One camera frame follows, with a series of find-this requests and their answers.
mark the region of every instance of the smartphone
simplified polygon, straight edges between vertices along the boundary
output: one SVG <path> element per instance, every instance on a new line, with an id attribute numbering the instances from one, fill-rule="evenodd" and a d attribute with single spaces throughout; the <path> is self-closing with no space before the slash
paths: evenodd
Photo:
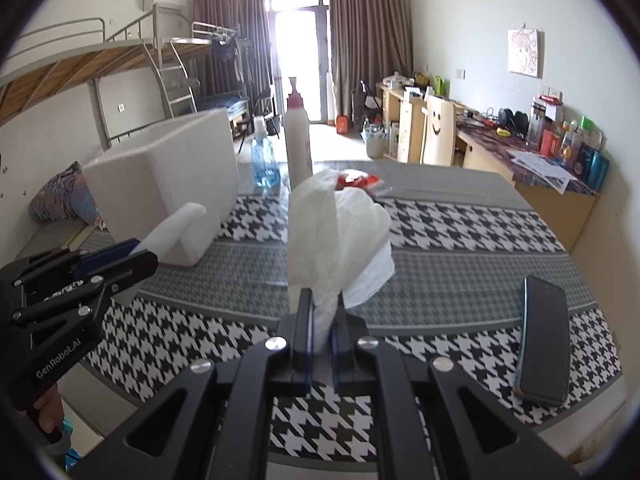
<path id="1" fill-rule="evenodd" d="M 535 404 L 562 405 L 569 393 L 571 341 L 564 290 L 524 279 L 522 339 L 513 393 Z"/>

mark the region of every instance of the transparent blue bottle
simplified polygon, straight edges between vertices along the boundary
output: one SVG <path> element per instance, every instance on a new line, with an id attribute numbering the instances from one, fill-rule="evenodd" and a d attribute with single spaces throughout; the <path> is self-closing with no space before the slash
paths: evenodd
<path id="1" fill-rule="evenodd" d="M 273 144 L 267 136 L 264 117 L 254 117 L 255 139 L 251 142 L 254 178 L 258 187 L 273 187 L 280 183 L 280 170 L 273 154 Z"/>

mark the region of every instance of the styrofoam box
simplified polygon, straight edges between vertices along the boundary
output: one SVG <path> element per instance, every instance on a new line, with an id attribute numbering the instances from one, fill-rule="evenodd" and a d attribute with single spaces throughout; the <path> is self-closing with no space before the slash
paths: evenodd
<path id="1" fill-rule="evenodd" d="M 196 264 L 238 196 L 238 164 L 225 109 L 152 124 L 82 168 L 116 242 L 142 240 L 187 202 L 207 214 L 162 259 Z"/>

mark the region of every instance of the metal bolt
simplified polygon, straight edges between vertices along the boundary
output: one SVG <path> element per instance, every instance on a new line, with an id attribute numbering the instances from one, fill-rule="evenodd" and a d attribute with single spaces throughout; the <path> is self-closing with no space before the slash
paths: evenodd
<path id="1" fill-rule="evenodd" d="M 287 340 L 277 335 L 268 338 L 267 341 L 264 342 L 264 345 L 267 347 L 267 350 L 282 350 L 287 346 Z"/>
<path id="2" fill-rule="evenodd" d="M 453 370 L 453 361 L 448 357 L 436 357 L 433 367 L 439 372 L 450 372 Z"/>
<path id="3" fill-rule="evenodd" d="M 358 339 L 358 346 L 364 350 L 373 350 L 377 348 L 379 341 L 370 335 L 366 335 Z"/>
<path id="4" fill-rule="evenodd" d="M 189 368 L 195 374 L 203 374 L 208 372 L 213 367 L 213 362 L 210 359 L 198 359 L 191 363 Z"/>

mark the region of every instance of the black and white houndstooth pattern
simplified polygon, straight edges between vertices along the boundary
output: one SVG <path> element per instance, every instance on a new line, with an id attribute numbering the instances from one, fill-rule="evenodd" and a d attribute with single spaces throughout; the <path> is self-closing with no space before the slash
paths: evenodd
<path id="1" fill-rule="evenodd" d="M 267 327 L 227 322 L 136 298 L 113 305 L 104 318 L 106 338 L 88 363 L 112 383 L 141 400 L 151 398 L 189 362 L 223 362 L 242 355 L 271 335 Z M 517 418 L 529 426 L 552 419 L 596 392 L 620 373 L 620 361 L 604 316 L 587 310 L 571 319 L 570 395 L 560 408 L 523 404 L 511 392 L 520 329 L 433 336 L 388 336 L 386 341 L 426 361 L 447 355 L 459 363 Z M 341 462 L 375 462 L 368 397 L 339 397 L 314 383 L 308 398 L 278 398 L 270 451 Z"/>
<path id="2" fill-rule="evenodd" d="M 553 232 L 533 211 L 397 198 L 377 202 L 391 217 L 391 243 L 396 248 L 564 251 Z M 239 196 L 236 208 L 222 224 L 221 238 L 287 243 L 286 205 L 274 196 Z"/>

